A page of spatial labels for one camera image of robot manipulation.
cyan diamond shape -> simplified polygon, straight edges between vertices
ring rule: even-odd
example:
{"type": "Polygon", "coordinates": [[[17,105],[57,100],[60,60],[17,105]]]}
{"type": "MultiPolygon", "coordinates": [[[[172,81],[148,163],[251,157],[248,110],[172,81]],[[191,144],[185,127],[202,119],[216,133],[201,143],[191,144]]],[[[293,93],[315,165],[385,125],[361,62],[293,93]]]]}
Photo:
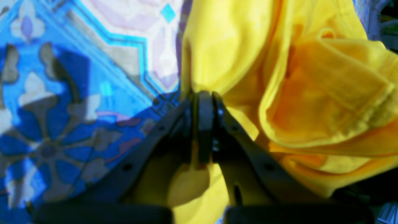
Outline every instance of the cyan diamond shape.
{"type": "Polygon", "coordinates": [[[174,12],[173,8],[170,6],[170,4],[167,3],[167,5],[162,9],[160,12],[164,19],[170,23],[174,17],[176,16],[176,13],[174,12]]]}

clip jaw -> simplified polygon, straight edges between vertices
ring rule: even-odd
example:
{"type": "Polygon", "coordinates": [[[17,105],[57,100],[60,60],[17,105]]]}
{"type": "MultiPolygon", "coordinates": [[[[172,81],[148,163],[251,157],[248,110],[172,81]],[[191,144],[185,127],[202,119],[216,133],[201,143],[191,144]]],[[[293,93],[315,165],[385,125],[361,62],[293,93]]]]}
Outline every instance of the clip jaw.
{"type": "Polygon", "coordinates": [[[173,223],[167,208],[171,179],[191,162],[219,163],[230,208],[225,223],[370,224],[368,210],[323,199],[296,182],[255,144],[213,92],[191,94],[102,180],[65,202],[41,206],[41,223],[173,223]],[[142,195],[142,189],[151,195],[142,195]]]}

yellow garment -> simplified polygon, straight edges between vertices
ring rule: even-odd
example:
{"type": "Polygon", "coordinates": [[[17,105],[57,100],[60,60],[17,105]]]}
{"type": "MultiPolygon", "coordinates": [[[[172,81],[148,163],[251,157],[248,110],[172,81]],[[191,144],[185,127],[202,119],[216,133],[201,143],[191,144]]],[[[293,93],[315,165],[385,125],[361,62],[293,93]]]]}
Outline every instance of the yellow garment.
{"type": "MultiPolygon", "coordinates": [[[[367,40],[351,0],[195,0],[181,90],[220,93],[252,139],[268,148],[266,135],[293,177],[329,197],[398,166],[397,71],[398,56],[367,40]]],[[[177,223],[216,222],[222,191],[186,196],[177,223]]]]}

yellow fabric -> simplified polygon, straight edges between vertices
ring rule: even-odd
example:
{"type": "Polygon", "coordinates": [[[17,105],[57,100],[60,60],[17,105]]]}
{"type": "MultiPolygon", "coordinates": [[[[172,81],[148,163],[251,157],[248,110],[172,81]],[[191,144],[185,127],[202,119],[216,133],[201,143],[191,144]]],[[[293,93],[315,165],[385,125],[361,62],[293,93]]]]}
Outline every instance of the yellow fabric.
{"type": "MultiPolygon", "coordinates": [[[[269,152],[316,194],[398,166],[398,56],[367,40],[351,0],[194,0],[182,53],[182,96],[220,93],[251,138],[268,148],[267,136],[269,152]]],[[[210,184],[186,196],[178,223],[216,222],[223,191],[210,184]]]]}

patterned tablecloth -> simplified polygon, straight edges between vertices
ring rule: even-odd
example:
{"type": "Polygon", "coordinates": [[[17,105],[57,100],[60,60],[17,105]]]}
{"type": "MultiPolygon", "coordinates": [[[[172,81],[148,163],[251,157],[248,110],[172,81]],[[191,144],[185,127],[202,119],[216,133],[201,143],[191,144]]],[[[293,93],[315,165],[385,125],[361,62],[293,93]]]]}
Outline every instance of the patterned tablecloth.
{"type": "Polygon", "coordinates": [[[28,223],[31,208],[84,191],[178,104],[190,8],[0,0],[0,223],[28,223]]]}

